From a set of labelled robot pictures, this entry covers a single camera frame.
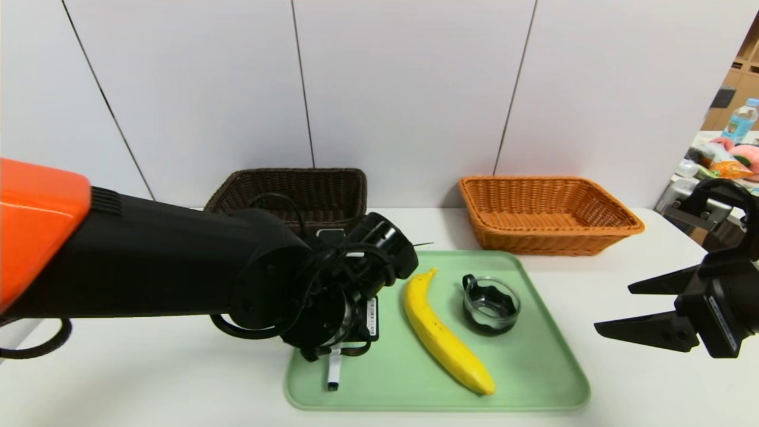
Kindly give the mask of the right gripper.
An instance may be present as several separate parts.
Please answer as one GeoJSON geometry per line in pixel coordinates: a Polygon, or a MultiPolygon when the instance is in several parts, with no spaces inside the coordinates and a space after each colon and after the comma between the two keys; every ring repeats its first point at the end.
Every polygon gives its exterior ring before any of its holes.
{"type": "Polygon", "coordinates": [[[738,250],[708,253],[699,265],[628,285],[630,294],[678,295],[675,311],[595,323],[602,337],[676,352],[704,343],[713,358],[737,358],[757,334],[757,267],[738,250]]]}

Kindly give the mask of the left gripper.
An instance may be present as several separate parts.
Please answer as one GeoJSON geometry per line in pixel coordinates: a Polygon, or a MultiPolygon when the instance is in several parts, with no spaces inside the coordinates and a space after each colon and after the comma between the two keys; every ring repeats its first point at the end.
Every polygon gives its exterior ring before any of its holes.
{"type": "Polygon", "coordinates": [[[379,340],[378,297],[348,303],[338,329],[338,341],[376,342],[377,340],[379,340]]]}

